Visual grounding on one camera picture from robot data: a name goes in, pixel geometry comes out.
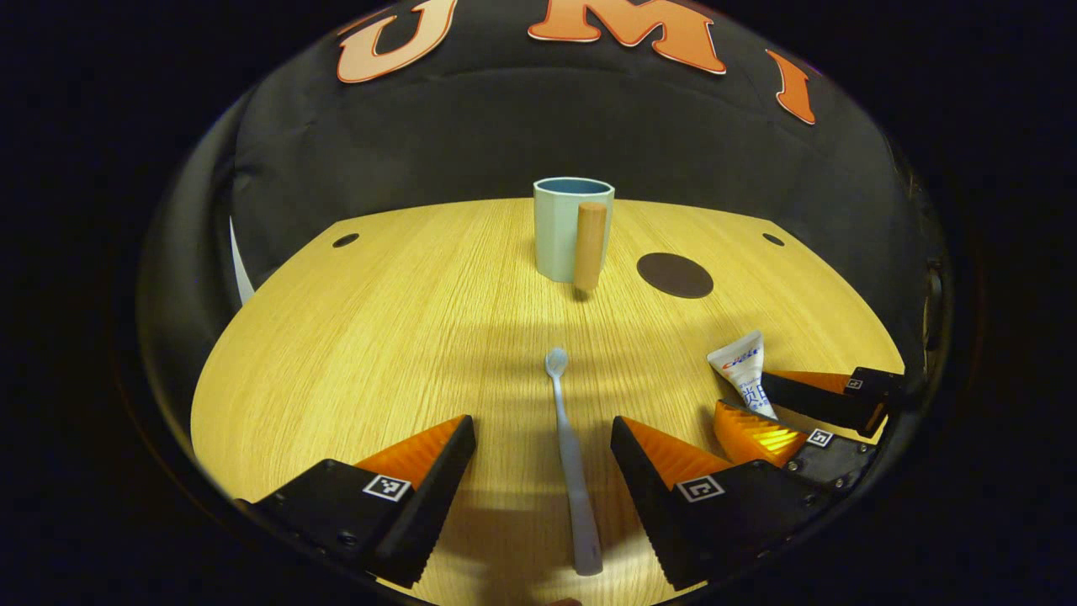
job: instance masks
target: wooden peg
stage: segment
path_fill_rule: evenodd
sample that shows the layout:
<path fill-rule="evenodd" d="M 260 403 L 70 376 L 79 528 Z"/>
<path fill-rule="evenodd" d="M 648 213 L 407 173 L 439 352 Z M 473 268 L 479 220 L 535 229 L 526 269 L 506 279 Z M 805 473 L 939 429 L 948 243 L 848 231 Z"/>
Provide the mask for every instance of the wooden peg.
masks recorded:
<path fill-rule="evenodd" d="M 605 239 L 606 205 L 585 201 L 576 220 L 576 267 L 573 283 L 579 290 L 593 290 L 602 269 L 602 244 Z"/>

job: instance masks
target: white toothbrush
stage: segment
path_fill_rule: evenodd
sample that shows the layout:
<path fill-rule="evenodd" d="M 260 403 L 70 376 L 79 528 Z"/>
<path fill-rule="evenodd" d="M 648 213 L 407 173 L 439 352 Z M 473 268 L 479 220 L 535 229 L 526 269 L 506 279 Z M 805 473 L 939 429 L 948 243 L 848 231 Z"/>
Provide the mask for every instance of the white toothbrush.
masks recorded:
<path fill-rule="evenodd" d="M 557 438 L 561 443 L 561 467 L 564 483 L 569 487 L 569 513 L 572 516 L 572 544 L 575 551 L 576 574 L 588 577 L 602 572 L 602 545 L 595 526 L 591 499 L 584 481 L 584 457 L 579 440 L 564 415 L 561 395 L 561 376 L 569 366 L 569 353 L 555 348 L 546 355 L 546 374 L 554 380 L 554 398 L 557 400 Z"/>

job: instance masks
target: wooden tabletop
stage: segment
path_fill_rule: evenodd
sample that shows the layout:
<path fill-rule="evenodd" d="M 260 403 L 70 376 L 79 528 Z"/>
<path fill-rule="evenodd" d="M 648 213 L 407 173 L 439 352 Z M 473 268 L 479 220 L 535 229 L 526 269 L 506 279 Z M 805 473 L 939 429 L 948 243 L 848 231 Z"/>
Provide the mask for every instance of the wooden tabletop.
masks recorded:
<path fill-rule="evenodd" d="M 649 252 L 696 260 L 714 291 L 681 298 L 651 286 L 637 271 Z M 583 298 L 535 269 L 531 198 L 359 216 L 299 250 L 224 332 L 195 394 L 194 448 L 225 492 L 254 502 L 318 461 L 358 462 L 471 414 L 475 455 L 406 593 L 445 605 L 654 604 L 677 592 L 610 451 L 611 424 L 627 415 L 721 455 L 714 403 L 740 400 L 705 356 L 756 329 L 767 370 L 905 370 L 866 302 L 770 221 L 618 199 L 605 267 Z M 595 577 L 572 568 L 543 368 L 556 347 L 569 352 L 565 408 L 604 550 Z M 859 439 L 775 410 L 800 429 Z"/>

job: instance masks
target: cup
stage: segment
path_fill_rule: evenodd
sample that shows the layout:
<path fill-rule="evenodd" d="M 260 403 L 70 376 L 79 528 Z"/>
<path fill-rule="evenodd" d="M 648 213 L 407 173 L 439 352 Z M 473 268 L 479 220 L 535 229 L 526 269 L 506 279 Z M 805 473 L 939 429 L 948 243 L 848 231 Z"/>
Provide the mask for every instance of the cup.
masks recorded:
<path fill-rule="evenodd" d="M 602 259 L 605 263 L 613 221 L 613 185 L 582 177 L 551 177 L 534 183 L 535 264 L 538 272 L 554 281 L 571 282 L 576 264 L 576 225 L 579 205 L 585 201 L 606 207 Z"/>

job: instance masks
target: white toothpaste tube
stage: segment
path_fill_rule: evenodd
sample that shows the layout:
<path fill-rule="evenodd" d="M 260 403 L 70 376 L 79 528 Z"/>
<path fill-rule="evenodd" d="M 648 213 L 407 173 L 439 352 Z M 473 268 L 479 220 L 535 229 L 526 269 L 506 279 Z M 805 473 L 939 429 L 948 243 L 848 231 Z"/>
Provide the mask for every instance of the white toothpaste tube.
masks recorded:
<path fill-rule="evenodd" d="M 707 362 L 733 384 L 753 412 L 778 420 L 763 391 L 763 334 L 752 332 L 725 348 L 711 352 Z"/>

